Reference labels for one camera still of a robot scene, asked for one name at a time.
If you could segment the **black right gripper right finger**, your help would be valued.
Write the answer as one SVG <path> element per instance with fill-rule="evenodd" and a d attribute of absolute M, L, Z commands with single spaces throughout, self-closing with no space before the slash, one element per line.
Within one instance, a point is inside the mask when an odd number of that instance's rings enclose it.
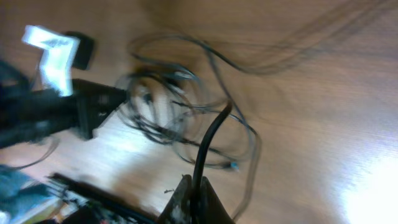
<path fill-rule="evenodd" d="M 198 222 L 202 224 L 235 224 L 207 177 L 203 177 L 201 180 Z"/>

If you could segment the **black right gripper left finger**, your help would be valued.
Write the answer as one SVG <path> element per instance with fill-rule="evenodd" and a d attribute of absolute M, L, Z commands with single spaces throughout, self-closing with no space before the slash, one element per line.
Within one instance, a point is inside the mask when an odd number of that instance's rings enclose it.
<path fill-rule="evenodd" d="M 159 215 L 160 224 L 190 224 L 190 199 L 192 194 L 191 175 L 182 175 L 181 181 L 174 190 L 169 202 Z"/>

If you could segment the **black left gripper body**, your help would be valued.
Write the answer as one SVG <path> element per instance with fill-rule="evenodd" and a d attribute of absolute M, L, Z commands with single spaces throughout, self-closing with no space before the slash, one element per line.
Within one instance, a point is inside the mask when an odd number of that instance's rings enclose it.
<path fill-rule="evenodd" d="M 2 100 L 1 147 L 38 141 L 71 128 L 80 138 L 90 140 L 94 130 L 127 102 L 125 90 L 82 79 L 72 83 L 70 96 L 40 90 Z"/>

